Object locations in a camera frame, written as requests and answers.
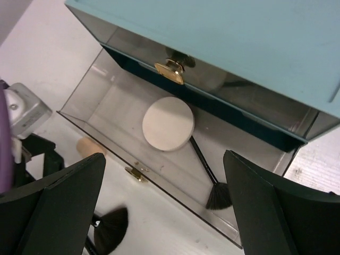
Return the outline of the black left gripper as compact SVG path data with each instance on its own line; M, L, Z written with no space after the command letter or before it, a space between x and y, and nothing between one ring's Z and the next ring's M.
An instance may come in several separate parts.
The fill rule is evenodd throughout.
M34 166L43 177L65 168L64 158L56 151L56 143L34 133L21 142L21 162L14 164L14 188L36 180L31 174Z

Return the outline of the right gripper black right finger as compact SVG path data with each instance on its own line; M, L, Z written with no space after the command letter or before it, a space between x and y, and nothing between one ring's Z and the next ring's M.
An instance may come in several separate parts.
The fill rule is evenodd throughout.
M227 150L225 175L245 254L339 254L339 195Z

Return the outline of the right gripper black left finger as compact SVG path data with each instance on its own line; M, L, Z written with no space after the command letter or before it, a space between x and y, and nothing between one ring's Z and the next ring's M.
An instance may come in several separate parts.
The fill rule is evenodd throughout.
M95 153L1 194L1 254L81 254L103 181Z

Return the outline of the beige makeup sponge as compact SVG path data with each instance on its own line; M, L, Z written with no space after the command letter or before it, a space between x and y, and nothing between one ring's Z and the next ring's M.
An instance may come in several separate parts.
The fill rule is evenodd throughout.
M104 156L107 150L90 137L83 137L77 141L76 149L82 158L86 158L95 153L102 153Z

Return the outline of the black fan makeup brush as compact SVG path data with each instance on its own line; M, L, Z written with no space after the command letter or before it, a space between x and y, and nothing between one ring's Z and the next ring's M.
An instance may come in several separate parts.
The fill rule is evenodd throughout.
M110 254L123 241L129 225L127 207L121 207L105 215L94 214L91 220L93 240L87 236L84 248L89 254Z

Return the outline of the clear acrylic drawer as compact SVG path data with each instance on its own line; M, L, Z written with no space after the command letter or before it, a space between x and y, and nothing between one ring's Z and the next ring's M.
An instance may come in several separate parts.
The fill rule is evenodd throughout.
M339 118L280 95L188 54L113 25L71 4L72 14L126 71L255 134L310 141L339 127Z
M206 111L181 91L160 88L121 68L101 50L60 114L87 135L137 169L149 182L200 218L237 247L241 239L234 211L205 208L211 180L192 146L163 152L144 138L142 120L152 103L178 96L194 114L193 136L219 181L225 182L223 155L232 150L256 165L284 175L300 141L281 132L251 134Z

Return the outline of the white round powder puff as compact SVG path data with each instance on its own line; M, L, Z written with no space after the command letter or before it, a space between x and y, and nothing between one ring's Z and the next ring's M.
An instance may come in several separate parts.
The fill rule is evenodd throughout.
M194 131L191 108L176 97L164 97L154 102L142 121L146 141L160 151L174 151L183 147Z

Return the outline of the teal drawer organizer box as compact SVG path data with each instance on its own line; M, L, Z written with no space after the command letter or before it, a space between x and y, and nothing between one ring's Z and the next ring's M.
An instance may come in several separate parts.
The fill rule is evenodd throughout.
M339 118L339 1L68 4Z

